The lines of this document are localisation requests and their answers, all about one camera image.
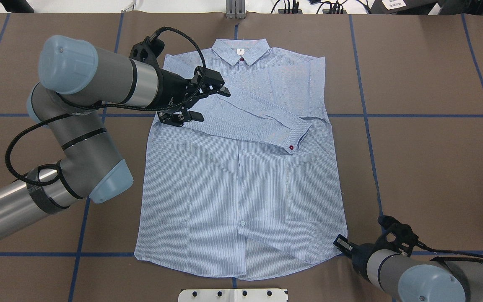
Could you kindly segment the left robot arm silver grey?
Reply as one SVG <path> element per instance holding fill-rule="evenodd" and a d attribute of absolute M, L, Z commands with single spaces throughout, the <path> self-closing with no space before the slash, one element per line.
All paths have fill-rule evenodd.
<path fill-rule="evenodd" d="M 181 127 L 203 122 L 192 111 L 213 94 L 230 97 L 222 75 L 207 68 L 202 50 L 188 35 L 200 57 L 193 75 L 163 70 L 158 57 L 164 49 L 163 27 L 135 44 L 124 56 L 84 40 L 52 36 L 39 57 L 39 82 L 27 100 L 36 124 L 21 131 L 5 151 L 5 165 L 15 180 L 0 189 L 0 240 L 77 201 L 89 198 L 103 203 L 127 191 L 133 176 L 105 128 L 98 111 L 120 108 L 157 112 L 160 122 Z M 65 153 L 56 163 L 43 164 L 22 174 L 12 166 L 11 155 L 28 133 L 47 127 Z"/>

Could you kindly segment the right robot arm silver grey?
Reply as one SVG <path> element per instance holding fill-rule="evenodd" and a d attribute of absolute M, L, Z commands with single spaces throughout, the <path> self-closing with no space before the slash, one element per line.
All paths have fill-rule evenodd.
<path fill-rule="evenodd" d="M 483 258 L 435 257 L 420 261 L 397 248 L 334 241 L 354 270 L 398 302 L 483 302 Z"/>

